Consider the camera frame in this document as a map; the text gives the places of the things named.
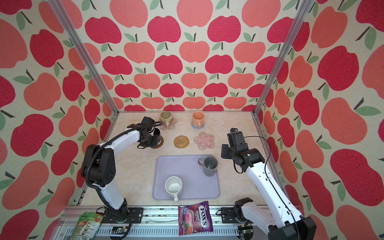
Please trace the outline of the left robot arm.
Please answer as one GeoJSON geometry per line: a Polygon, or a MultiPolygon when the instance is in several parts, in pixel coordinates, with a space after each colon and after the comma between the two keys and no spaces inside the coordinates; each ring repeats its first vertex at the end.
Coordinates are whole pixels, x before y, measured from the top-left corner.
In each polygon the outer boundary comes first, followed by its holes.
{"type": "Polygon", "coordinates": [[[129,125],[123,132],[107,142],[86,148],[81,176],[88,188],[94,189],[103,202],[106,212],[117,218],[118,223],[132,223],[133,217],[126,199],[120,194],[115,183],[115,158],[127,147],[138,143],[139,149],[155,148],[164,140],[161,137],[160,121],[144,117],[138,124],[129,125]]]}

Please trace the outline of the cream beige mug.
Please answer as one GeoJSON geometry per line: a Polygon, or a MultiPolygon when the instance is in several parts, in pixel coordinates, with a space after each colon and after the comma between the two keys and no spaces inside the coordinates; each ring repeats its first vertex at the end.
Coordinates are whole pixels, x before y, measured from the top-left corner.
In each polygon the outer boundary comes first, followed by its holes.
{"type": "Polygon", "coordinates": [[[171,112],[169,111],[163,111],[160,114],[160,121],[163,122],[165,125],[169,125],[173,121],[174,117],[171,112]]]}

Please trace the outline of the grey mug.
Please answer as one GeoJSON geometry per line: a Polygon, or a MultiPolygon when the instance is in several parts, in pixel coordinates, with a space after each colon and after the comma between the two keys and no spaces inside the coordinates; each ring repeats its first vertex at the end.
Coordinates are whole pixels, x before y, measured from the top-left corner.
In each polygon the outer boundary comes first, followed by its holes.
{"type": "Polygon", "coordinates": [[[217,172],[218,160],[214,157],[199,159],[198,164],[203,167],[203,172],[208,177],[212,177],[217,172]]]}

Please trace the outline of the black mug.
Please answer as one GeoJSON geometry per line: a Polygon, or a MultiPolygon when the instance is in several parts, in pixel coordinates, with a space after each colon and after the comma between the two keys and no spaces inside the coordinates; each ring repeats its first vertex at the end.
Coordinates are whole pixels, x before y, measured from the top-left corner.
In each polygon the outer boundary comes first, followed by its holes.
{"type": "Polygon", "coordinates": [[[158,142],[157,137],[161,137],[161,132],[158,128],[155,128],[153,131],[153,146],[158,142]]]}

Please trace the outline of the grey woven round coaster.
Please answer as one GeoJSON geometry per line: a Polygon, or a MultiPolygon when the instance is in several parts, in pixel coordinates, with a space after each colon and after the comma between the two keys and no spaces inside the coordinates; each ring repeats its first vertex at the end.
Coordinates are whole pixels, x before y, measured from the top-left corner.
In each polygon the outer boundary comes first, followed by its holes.
{"type": "Polygon", "coordinates": [[[191,122],[191,127],[193,129],[196,129],[196,130],[201,130],[205,127],[205,124],[202,124],[200,127],[199,126],[195,126],[193,122],[191,122]]]}

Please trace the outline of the brown wooden round coaster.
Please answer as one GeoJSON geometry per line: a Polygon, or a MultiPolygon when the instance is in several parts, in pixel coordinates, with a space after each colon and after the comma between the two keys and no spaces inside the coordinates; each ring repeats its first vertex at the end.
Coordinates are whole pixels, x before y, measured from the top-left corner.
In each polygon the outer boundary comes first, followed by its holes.
{"type": "Polygon", "coordinates": [[[157,144],[154,146],[151,146],[152,149],[158,149],[164,144],[163,137],[157,137],[157,140],[158,140],[157,144]]]}

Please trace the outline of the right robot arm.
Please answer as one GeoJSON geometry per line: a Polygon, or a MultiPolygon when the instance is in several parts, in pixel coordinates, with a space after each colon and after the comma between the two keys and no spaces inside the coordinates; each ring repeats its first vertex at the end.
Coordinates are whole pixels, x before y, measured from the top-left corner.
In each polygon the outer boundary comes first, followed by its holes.
{"type": "Polygon", "coordinates": [[[241,215],[261,229],[270,240],[313,240],[316,223],[304,217],[294,206],[276,180],[272,177],[264,158],[257,149],[248,149],[247,144],[236,147],[222,145],[221,157],[231,159],[242,168],[266,201],[270,213],[254,202],[241,203],[241,215]]]}

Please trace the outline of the pink flower coaster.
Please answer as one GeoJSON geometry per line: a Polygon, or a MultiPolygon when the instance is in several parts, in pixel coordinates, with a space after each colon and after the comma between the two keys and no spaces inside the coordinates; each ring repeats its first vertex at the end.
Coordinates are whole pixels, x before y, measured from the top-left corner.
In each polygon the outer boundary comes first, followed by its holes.
{"type": "Polygon", "coordinates": [[[194,138],[194,143],[198,145],[198,149],[204,151],[206,149],[213,149],[215,147],[215,136],[200,132],[197,137],[194,138]]]}
{"type": "Polygon", "coordinates": [[[162,122],[162,125],[159,126],[160,130],[173,130],[176,127],[176,124],[178,123],[178,119],[174,118],[173,121],[167,126],[162,122]]]}

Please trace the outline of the white mug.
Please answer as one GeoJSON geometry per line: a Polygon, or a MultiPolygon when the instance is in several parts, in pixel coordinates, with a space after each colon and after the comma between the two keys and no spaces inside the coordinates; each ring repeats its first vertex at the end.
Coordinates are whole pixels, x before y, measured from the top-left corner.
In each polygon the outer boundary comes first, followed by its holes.
{"type": "Polygon", "coordinates": [[[174,201],[178,203],[179,197],[183,192],[183,182],[179,177],[169,177],[165,182],[165,189],[174,201]]]}

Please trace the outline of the woven rattan round coaster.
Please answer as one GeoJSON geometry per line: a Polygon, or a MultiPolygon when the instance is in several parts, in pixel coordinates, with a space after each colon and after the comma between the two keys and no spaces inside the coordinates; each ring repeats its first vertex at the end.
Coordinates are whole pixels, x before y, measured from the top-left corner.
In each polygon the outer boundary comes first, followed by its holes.
{"type": "Polygon", "coordinates": [[[189,138],[186,136],[177,136],[174,139],[174,145],[178,149],[184,149],[189,145],[190,141],[189,138]]]}

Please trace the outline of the peach orange mug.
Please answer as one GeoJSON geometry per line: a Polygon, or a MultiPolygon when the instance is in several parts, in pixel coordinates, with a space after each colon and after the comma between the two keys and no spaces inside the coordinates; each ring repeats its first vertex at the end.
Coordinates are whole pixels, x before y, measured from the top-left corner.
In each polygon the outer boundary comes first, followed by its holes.
{"type": "Polygon", "coordinates": [[[192,117],[193,117],[192,122],[194,123],[195,126],[200,127],[202,124],[204,124],[205,115],[203,112],[196,111],[193,113],[192,117]]]}

